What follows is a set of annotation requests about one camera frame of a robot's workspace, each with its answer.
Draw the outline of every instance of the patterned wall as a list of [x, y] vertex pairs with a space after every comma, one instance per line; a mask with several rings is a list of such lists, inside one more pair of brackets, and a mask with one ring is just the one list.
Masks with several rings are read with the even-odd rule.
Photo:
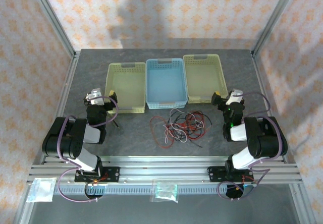
[[75, 50], [252, 49], [278, 0], [49, 0]]
[[0, 223], [12, 223], [69, 64], [37, 0], [0, 0]]
[[323, 223], [323, 0], [291, 0], [260, 57], [275, 116]]

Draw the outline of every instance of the plastic basket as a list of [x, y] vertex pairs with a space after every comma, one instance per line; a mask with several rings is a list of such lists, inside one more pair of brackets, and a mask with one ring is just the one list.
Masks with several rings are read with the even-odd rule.
[[214, 92], [222, 98], [228, 89], [217, 54], [184, 55], [188, 103], [210, 103]]
[[146, 106], [146, 64], [112, 63], [107, 71], [105, 95], [114, 90], [119, 113], [144, 113]]
[[185, 67], [182, 59], [147, 60], [149, 109], [183, 108], [187, 103]]

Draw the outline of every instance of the blue basket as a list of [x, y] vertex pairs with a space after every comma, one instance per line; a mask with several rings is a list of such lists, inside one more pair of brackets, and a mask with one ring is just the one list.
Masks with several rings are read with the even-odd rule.
[[187, 86], [182, 59], [148, 59], [146, 94], [149, 109], [184, 108]]

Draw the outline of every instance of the orange floral pattern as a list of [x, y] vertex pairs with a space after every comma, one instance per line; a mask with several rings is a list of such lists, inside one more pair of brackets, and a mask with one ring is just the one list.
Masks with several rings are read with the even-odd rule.
[[49, 0], [75, 50], [252, 49], [278, 0]]
[[323, 0], [291, 0], [258, 62], [274, 115], [323, 220]]
[[52, 123], [70, 58], [37, 0], [0, 0], [0, 7], [0, 223], [9, 224]]

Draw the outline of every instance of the plastic bag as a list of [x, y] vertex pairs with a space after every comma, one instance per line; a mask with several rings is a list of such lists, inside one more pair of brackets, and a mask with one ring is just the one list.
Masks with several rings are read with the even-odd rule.
[[35, 178], [26, 202], [52, 202], [56, 178]]
[[178, 203], [178, 185], [172, 182], [154, 181], [150, 201], [174, 201]]

